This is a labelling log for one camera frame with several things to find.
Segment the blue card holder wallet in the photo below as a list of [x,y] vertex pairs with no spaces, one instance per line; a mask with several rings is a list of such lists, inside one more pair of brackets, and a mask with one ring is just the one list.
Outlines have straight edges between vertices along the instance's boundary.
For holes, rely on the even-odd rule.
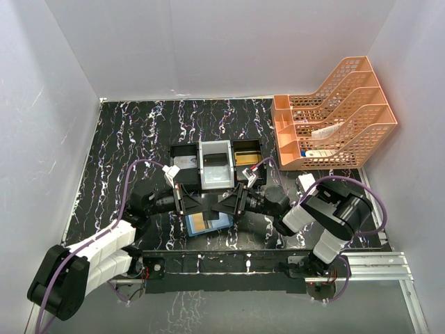
[[193,230],[193,226],[192,226],[192,214],[186,216],[186,224],[187,224],[187,228],[188,228],[188,236],[189,237],[194,237],[200,234],[206,234],[209,232],[214,232],[216,230],[221,230],[221,229],[225,229],[225,228],[230,228],[233,226],[233,218],[227,214],[224,213],[219,213],[219,219],[217,221],[205,221],[206,223],[206,230],[201,231],[201,232],[195,232]]

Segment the black card from holder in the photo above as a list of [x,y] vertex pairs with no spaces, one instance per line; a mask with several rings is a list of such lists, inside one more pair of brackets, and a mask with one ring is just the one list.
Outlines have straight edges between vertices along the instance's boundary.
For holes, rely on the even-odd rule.
[[227,164],[228,158],[225,152],[205,154],[203,156],[204,167],[225,166]]

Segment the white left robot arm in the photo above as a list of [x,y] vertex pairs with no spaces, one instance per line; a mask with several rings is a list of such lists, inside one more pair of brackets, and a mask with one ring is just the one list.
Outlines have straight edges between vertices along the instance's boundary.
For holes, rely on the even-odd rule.
[[144,262],[129,247],[148,231],[152,216],[208,214],[213,200],[209,194],[190,193],[183,184],[161,191],[133,190],[118,219],[103,230],[46,252],[28,289],[28,300],[60,320],[69,319],[102,283],[123,273],[130,278],[142,273]]

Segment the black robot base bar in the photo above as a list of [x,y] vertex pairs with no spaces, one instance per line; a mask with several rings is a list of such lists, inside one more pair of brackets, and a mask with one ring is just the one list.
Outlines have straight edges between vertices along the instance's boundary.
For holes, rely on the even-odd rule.
[[350,277],[346,261],[325,266],[307,251],[166,251],[143,252],[130,270],[115,278],[119,285],[140,284],[147,294],[167,292],[286,292],[316,295],[336,292]]

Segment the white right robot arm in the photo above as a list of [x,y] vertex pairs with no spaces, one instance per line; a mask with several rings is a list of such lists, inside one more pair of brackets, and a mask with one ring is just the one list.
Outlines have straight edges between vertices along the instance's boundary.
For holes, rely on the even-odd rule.
[[263,195],[237,186],[226,198],[214,204],[213,211],[241,216],[253,212],[273,217],[273,227],[291,237],[306,225],[317,222],[323,233],[309,255],[288,267],[308,275],[326,276],[334,269],[335,259],[353,240],[373,208],[366,196],[337,183],[338,177],[323,177],[309,188],[314,190],[295,205],[278,186],[269,187]]

